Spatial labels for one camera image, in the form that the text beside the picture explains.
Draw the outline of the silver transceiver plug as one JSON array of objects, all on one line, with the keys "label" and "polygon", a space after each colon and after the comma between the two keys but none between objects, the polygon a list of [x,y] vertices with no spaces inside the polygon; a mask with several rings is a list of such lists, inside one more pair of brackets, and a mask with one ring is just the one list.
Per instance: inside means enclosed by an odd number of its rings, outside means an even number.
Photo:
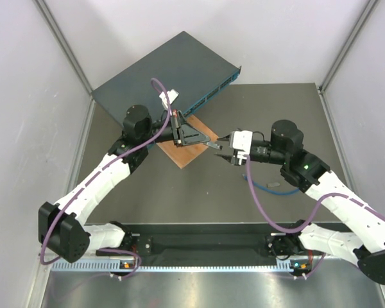
[{"label": "silver transceiver plug", "polygon": [[210,148],[213,148],[213,149],[219,150],[219,151],[221,151],[222,148],[223,148],[221,145],[216,144],[216,143],[214,143],[214,142],[206,142],[205,145],[206,145],[207,147],[210,147]]}]

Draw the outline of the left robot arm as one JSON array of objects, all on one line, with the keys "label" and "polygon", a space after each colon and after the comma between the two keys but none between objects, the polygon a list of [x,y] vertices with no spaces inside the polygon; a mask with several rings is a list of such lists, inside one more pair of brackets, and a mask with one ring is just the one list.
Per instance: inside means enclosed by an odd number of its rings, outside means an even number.
[{"label": "left robot arm", "polygon": [[176,147],[196,144],[221,146],[189,124],[178,110],[167,111],[166,118],[153,121],[144,105],[126,111],[123,131],[95,169],[71,192],[55,203],[45,202],[38,210],[38,240],[41,251],[50,249],[59,259],[73,263],[86,253],[113,249],[126,254],[132,238],[117,222],[87,225],[93,210],[121,181],[128,178],[148,156],[148,145],[171,141]]}]

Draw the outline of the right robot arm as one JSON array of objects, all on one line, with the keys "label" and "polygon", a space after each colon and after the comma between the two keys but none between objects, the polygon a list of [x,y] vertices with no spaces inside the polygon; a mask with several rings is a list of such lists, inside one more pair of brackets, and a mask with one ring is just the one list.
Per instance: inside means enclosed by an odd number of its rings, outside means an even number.
[{"label": "right robot arm", "polygon": [[[385,285],[385,216],[351,191],[322,159],[305,150],[304,133],[294,122],[275,121],[268,141],[241,129],[220,139],[232,149],[223,159],[233,166],[245,166],[259,212],[271,227],[288,235],[286,244],[291,252],[314,250],[333,255]],[[270,219],[255,194],[250,170],[253,162],[279,165],[287,183],[316,201],[304,222],[285,228]]]}]

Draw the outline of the wooden board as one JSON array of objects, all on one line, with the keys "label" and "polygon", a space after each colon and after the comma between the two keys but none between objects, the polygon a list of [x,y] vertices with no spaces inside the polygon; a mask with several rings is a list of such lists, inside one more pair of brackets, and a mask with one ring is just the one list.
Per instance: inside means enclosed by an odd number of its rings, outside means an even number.
[{"label": "wooden board", "polygon": [[[199,120],[195,115],[187,118],[187,122],[197,128],[201,133],[210,137],[211,142],[215,142],[218,135],[213,132],[205,123]],[[176,147],[172,141],[158,143],[158,147],[180,168],[192,162],[209,147],[204,144],[195,144],[186,147]]]}]

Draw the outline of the grey table mat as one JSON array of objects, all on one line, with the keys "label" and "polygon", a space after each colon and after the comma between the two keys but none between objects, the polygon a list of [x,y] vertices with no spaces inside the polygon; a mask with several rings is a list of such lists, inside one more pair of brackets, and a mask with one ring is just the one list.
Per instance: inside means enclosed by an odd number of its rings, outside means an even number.
[{"label": "grey table mat", "polygon": [[[220,137],[238,128],[269,136],[275,121],[291,120],[304,133],[305,149],[320,157],[340,179],[345,177],[313,83],[229,85],[197,110],[196,117]],[[292,193],[277,165],[252,163],[251,172],[258,184],[280,183],[279,195],[255,190],[270,219],[290,223],[309,217],[316,202],[303,193]],[[142,165],[102,200],[88,222],[263,222],[244,174],[245,168],[230,165],[215,156],[213,149],[180,169],[153,146]]]}]

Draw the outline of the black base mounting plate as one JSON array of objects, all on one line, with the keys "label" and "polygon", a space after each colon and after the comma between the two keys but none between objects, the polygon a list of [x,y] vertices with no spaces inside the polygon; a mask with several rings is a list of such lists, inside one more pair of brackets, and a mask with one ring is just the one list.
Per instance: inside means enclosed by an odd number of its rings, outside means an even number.
[{"label": "black base mounting plate", "polygon": [[122,269],[263,266],[272,265],[280,256],[307,254],[296,234],[285,235],[265,223],[123,226],[128,233],[119,248],[86,254],[129,258]]}]

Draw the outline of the blue-grey network switch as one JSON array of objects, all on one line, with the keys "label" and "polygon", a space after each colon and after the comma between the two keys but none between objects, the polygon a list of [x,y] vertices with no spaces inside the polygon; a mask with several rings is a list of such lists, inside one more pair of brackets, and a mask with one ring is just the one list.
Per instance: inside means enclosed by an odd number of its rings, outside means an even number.
[{"label": "blue-grey network switch", "polygon": [[[126,111],[134,105],[148,108],[153,121],[167,111],[192,115],[227,85],[241,70],[183,31],[92,91],[92,97],[123,131]],[[179,96],[165,110],[161,92],[175,89]]]}]

